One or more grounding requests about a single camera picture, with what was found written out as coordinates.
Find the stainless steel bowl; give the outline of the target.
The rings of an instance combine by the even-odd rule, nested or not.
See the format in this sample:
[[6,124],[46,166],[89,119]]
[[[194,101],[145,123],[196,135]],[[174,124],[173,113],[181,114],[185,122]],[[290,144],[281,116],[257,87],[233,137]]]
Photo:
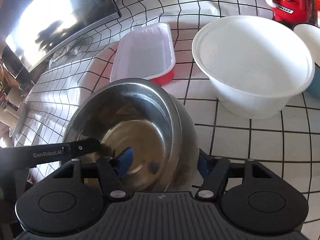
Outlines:
[[104,156],[133,149],[122,184],[128,191],[188,191],[197,172],[199,146],[192,118],[173,95],[151,81],[114,81],[75,111],[63,140],[88,138],[107,147]]

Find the white plastic bowl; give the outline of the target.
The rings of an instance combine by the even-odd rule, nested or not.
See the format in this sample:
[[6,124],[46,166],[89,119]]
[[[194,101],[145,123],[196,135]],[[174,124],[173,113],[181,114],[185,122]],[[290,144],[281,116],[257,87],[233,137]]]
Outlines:
[[278,114],[315,75],[310,50],[290,28],[258,16],[227,16],[195,35],[192,55],[218,100],[248,119]]

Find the red rectangular plastic container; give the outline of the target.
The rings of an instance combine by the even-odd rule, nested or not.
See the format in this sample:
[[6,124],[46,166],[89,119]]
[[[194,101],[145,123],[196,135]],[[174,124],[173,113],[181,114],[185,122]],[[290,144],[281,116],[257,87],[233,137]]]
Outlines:
[[163,86],[174,78],[175,64],[170,25],[138,27],[119,41],[110,81],[134,77]]

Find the blue ceramic bowl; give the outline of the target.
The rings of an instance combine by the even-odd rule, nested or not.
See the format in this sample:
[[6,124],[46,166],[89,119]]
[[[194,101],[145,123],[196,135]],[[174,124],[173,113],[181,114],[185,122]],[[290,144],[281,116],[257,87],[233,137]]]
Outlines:
[[298,24],[293,31],[308,47],[315,63],[315,75],[307,91],[314,98],[319,99],[320,94],[320,29],[311,24]]

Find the black monitor screen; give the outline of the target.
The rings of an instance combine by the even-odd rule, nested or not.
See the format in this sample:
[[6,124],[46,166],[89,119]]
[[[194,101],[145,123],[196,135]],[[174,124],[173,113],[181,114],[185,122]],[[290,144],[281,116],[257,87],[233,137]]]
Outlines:
[[1,59],[18,77],[73,39],[120,16],[114,0],[1,0]]

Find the red panda robot figurine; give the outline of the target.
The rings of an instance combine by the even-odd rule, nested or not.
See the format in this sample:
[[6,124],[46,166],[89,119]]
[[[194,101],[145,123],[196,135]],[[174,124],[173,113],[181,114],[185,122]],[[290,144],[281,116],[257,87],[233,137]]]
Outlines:
[[273,11],[272,20],[289,28],[297,24],[316,25],[316,0],[265,0]]

